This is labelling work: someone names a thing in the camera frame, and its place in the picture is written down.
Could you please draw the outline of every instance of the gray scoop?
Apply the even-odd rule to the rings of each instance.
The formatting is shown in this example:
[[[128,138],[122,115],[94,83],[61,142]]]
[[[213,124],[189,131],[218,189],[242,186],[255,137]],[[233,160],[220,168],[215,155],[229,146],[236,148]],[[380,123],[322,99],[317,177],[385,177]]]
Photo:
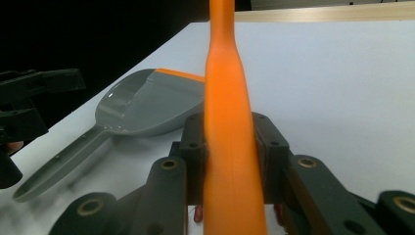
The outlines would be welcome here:
[[[203,110],[202,82],[139,70],[116,84],[95,112],[96,124],[38,169],[13,195],[26,202],[59,182],[110,136],[155,136],[183,126]]]

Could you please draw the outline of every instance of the white table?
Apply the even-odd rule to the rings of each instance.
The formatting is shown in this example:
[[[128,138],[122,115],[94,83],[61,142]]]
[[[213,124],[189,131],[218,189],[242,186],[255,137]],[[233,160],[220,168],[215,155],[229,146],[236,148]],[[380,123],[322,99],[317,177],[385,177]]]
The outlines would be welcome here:
[[[349,191],[371,201],[384,190],[415,194],[415,22],[237,23],[236,36],[252,110],[272,119],[295,154],[319,158]],[[207,52],[208,24],[191,23],[123,77],[149,68],[203,75]],[[14,156],[22,182],[94,124],[109,88]],[[2,190],[0,234],[46,234],[90,192],[122,197],[145,183],[151,164],[180,137],[181,130],[114,136],[25,204],[11,199],[19,184]],[[190,231],[200,234],[201,226]]]

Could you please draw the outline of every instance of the black background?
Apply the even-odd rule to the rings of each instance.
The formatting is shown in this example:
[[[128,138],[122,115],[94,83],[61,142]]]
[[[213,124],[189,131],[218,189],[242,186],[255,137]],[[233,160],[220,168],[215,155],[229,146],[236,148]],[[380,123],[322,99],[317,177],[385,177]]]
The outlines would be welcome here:
[[[237,11],[250,9],[236,1]],[[187,24],[206,21],[208,0],[2,1],[0,71],[80,69],[86,89],[32,98],[50,127]]]

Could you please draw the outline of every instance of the orange handle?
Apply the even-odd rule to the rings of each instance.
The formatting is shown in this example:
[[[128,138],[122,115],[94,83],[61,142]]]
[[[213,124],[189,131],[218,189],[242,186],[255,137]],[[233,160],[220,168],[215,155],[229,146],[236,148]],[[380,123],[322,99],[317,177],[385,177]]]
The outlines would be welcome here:
[[[233,0],[210,0],[206,66],[204,233],[266,234],[262,187]]]

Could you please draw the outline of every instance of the black mechanical part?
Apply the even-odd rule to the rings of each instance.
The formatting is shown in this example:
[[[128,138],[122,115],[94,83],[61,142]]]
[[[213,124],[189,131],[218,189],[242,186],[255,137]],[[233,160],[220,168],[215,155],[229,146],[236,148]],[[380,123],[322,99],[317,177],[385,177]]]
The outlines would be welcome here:
[[[187,166],[187,203],[201,205],[203,203],[205,165],[207,153],[204,139],[203,114],[188,117],[179,145],[178,155]]]
[[[144,186],[118,201],[105,193],[77,199],[50,234],[186,234],[186,224],[186,164],[180,158],[167,157],[153,163]]]
[[[49,234],[104,234],[115,203],[115,197],[108,193],[91,193],[80,197],[68,206]]]
[[[381,193],[375,218],[388,234],[415,234],[415,196],[402,191]]]
[[[23,175],[6,153],[4,144],[27,141],[48,132],[30,96],[85,88],[79,70],[0,72],[0,105],[13,111],[0,112],[0,189],[18,183]]]
[[[10,159],[5,146],[0,145],[0,148],[0,189],[6,189],[17,184],[23,174]]]
[[[254,114],[254,127],[264,200],[281,209],[289,234],[415,234],[414,195],[390,191],[369,202],[318,159],[294,156],[268,117]],[[186,234],[186,205],[203,201],[207,152],[202,115],[189,117],[181,142],[153,164],[147,183],[116,203],[104,234]]]
[[[180,158],[157,160],[147,179],[129,234],[186,234],[186,164]]]
[[[85,88],[77,69],[34,71],[14,78],[10,78],[10,72],[4,74],[8,79],[0,82],[0,105],[13,105],[14,102],[45,91],[57,93]]]
[[[0,112],[0,120],[1,144],[31,140],[48,132],[36,109]]]
[[[321,161],[290,156],[286,175],[311,234],[386,234]]]
[[[267,116],[253,113],[253,118],[264,203],[280,204],[282,195],[276,185],[281,184],[284,165],[293,153],[287,140]]]
[[[0,189],[12,187],[23,174],[6,152],[6,144],[34,139],[48,132],[35,109],[1,112],[0,125]]]

